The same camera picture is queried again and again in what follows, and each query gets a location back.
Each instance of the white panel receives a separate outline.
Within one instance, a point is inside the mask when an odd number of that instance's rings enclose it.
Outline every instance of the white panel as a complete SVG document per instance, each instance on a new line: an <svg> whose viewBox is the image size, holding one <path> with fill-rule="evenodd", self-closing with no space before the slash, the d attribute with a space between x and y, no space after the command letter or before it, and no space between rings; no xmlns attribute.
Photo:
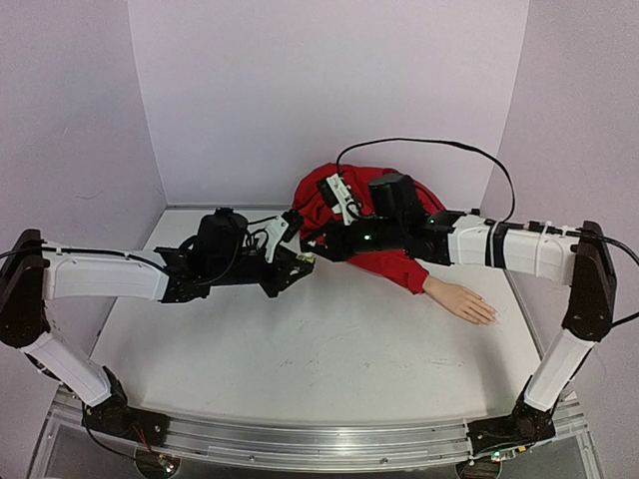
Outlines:
<svg viewBox="0 0 639 479"><path fill-rule="evenodd" d="M152 251L133 251L156 264L162 257ZM47 251L45 299L67 296L125 296L159 300L167 289L168 277L148 264L123 257L91 254L56 254Z"/></svg>
<svg viewBox="0 0 639 479"><path fill-rule="evenodd" d="M147 247L179 244L205 213L166 211ZM277 299L255 285L179 305L118 299L93 358L133 404L168 411L341 423L508 412L539 359L503 271L430 270L484 296L498 323L472 325L385 278L319 259Z"/></svg>
<svg viewBox="0 0 639 479"><path fill-rule="evenodd" d="M344 147L444 138L497 153L528 2L129 2L149 129L170 204L281 205ZM372 147L454 209L491 165L447 147Z"/></svg>
<svg viewBox="0 0 639 479"><path fill-rule="evenodd" d="M38 340L20 348L68 385L89 406L96 406L111 395L106 372L84 351L70 346L56 329L43 332Z"/></svg>
<svg viewBox="0 0 639 479"><path fill-rule="evenodd" d="M594 345L593 341L584 341L562 329L530 379L525 402L540 411L550 409Z"/></svg>

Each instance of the white table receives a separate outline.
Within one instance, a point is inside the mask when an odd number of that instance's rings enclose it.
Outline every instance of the white table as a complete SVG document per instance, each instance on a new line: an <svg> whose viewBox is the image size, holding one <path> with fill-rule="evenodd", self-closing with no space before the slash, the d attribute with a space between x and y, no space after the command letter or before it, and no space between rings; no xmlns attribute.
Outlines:
<svg viewBox="0 0 639 479"><path fill-rule="evenodd" d="M167 210L147 248L177 246L208 213ZM508 413L539 357L503 271L427 267L484 296L498 324L469 324L424 295L319 258L277 299L257 285L214 287L177 305L118 299L93 358L132 405L168 413L309 424Z"/></svg>

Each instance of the red shirt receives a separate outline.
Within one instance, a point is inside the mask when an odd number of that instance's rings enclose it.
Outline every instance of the red shirt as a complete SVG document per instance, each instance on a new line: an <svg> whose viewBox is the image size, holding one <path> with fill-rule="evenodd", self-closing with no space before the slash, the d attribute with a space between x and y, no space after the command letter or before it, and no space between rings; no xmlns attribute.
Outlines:
<svg viewBox="0 0 639 479"><path fill-rule="evenodd" d="M351 187L350 191L363 203L361 213L364 216L373 213L368 182L383 175L397 173L391 168L361 168L351 165L341 165L340 171L344 182ZM335 173L337 173L335 164L326 164L311 172L300 182L293 208L304 217L304 224L300 229L301 238L324 226L330 220L341 222L341 217L332 212L318 192L318 181ZM415 185L417 195L428 213L433 214L444 210L443 204L429 189L418 182L415 182ZM381 274L413 294L423 292L423 282L428 277L428 271L414 259L406 257L403 251L359 254L348 262L367 271Z"/></svg>

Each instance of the black cable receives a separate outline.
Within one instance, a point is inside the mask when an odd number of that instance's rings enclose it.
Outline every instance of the black cable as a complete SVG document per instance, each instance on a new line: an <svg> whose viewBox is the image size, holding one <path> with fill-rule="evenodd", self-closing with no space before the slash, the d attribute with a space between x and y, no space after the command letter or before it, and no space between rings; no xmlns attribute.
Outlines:
<svg viewBox="0 0 639 479"><path fill-rule="evenodd" d="M588 232L582 232L582 231L577 231L577 232L566 232L566 235L568 237L574 237L574 238L586 238L588 240L600 240L600 241L604 241L607 242L608 244L612 244L613 246L621 249L622 251L624 251L626 254L628 254L630 256L630 258L635 262L635 264L637 264L637 266L639 266L639 255L637 255L637 253L635 251L633 251L630 246L628 246L627 244L621 242L618 239L615 238L610 238L610 237L606 237L604 235L595 235L595 234L591 234ZM626 324L627 322L633 321L635 319L637 319L639 317L639 311L634 312L626 317L622 317L621 319L616 320L615 322L612 323L612 328L615 328L617 326L620 326L622 324Z"/></svg>
<svg viewBox="0 0 639 479"><path fill-rule="evenodd" d="M31 246L31 247L19 247L17 249L11 249L9 251L4 251L0 253L0 259L4 259L5 257L13 256L15 254L22 254L23 252L36 252L42 251L41 246Z"/></svg>
<svg viewBox="0 0 639 479"><path fill-rule="evenodd" d="M235 225L236 230L240 229L240 226L233 219L232 216L229 216L229 220L231 220L231 223L233 223ZM238 239L238 241L236 242L236 249L235 249L235 251L233 251L233 256L231 257L231 260L229 261L229 264L227 264L227 267L225 267L224 271L222 271L216 277L211 277L211 278L208 278L208 279L191 279L191 280L188 281L188 283L192 284L193 286L211 286L217 280L219 280L222 277L224 277L227 274L227 272L229 272L231 270L231 268L233 267L234 263L236 262L236 258L238 257L238 252L240 251L243 242L244 242L244 237L242 237L241 239Z"/></svg>
<svg viewBox="0 0 639 479"><path fill-rule="evenodd" d="M358 220L365 220L365 217L363 217L362 215L360 215L358 212L354 212L353 210L351 210L349 207L350 206L355 206L356 208L359 208L358 204L356 202L350 202L346 204L346 211L353 217L353 218L357 218Z"/></svg>
<svg viewBox="0 0 639 479"><path fill-rule="evenodd" d="M313 194L311 195L311 197L310 197L308 200L306 200L306 201L305 201L305 202L304 202L304 203L303 203L300 207L295 208L296 212L298 212L299 210L303 210L303 209L304 209L304 208L306 208L308 205L310 205L310 204L311 204L311 202L313 201L313 198L315 198L315 197L318 195L318 193L319 193L319 192L320 192L320 190L317 190L317 191L316 191L315 193L313 193Z"/></svg>
<svg viewBox="0 0 639 479"><path fill-rule="evenodd" d="M254 222L248 222L248 225L251 227L253 225L259 225L260 223L265 223L265 222L269 222L271 220L274 220L277 217L267 217L267 218L262 218L261 220L255 220Z"/></svg>
<svg viewBox="0 0 639 479"><path fill-rule="evenodd" d="M465 143L452 142L450 140L427 140L424 138L403 138L403 137L382 138L379 140L371 140L369 142L357 143L355 145L351 145L348 148L342 150L341 153L337 156L337 159L335 160L335 165L337 166L337 173L339 174L339 161L341 160L341 157L343 157L349 151L355 150L356 148L368 147L371 145L378 145L380 143L391 143L391 142L428 143L428 144L434 144L434 145L447 145L449 147L459 148L460 150L466 150L467 152L476 153L481 155L482 157L487 158L492 163L494 163L497 167L499 167L499 169L506 176L506 179L508 180L508 184L510 185L510 193L512 196L512 202L510 204L510 212L508 213L508 216L502 221L507 222L514 215L515 206L516 206L515 188L512 184L512 179L510 179L510 174L508 173L508 170L506 169L506 167L504 167L504 165L492 155L489 155L483 150L480 150L471 145L466 145Z"/></svg>
<svg viewBox="0 0 639 479"><path fill-rule="evenodd" d="M261 229L259 229L259 230L255 230L254 232L252 232L252 233L250 234L250 236L254 239L253 246L254 246L254 249L255 249L255 250L260 249L260 248L258 247L258 239L256 238L256 235L258 235L258 234L260 234L260 233L264 233L264 234L267 236L267 238L266 238L265 242L263 242L263 243L262 243L262 246L261 246L261 247L264 247L264 246L267 244L267 242L269 242L269 238L270 238L270 236L269 236L269 232L267 232L264 228L261 228Z"/></svg>
<svg viewBox="0 0 639 479"><path fill-rule="evenodd" d="M102 449L105 449L113 454L124 457L126 459L131 459L132 461L136 460L135 457L130 456L129 454L125 454L124 452L116 451L115 449L110 448L106 444L96 439L96 437L93 435L93 432L91 432L91 429L89 428L89 423L87 422L87 405L84 403L82 404L82 422L84 423L84 428L87 430L87 434L89 434L89 437L91 438L91 440L95 442L98 446L100 446Z"/></svg>
<svg viewBox="0 0 639 479"><path fill-rule="evenodd" d="M432 203L432 205L434 207L437 208L437 210L440 212L441 208L439 207L439 202L435 201L435 198L432 197L432 195L430 194L430 192L426 189L426 188L422 188L420 185L418 185L417 183L415 183L415 187L420 190L422 193L424 193L426 195L426 197L430 200L430 202Z"/></svg>

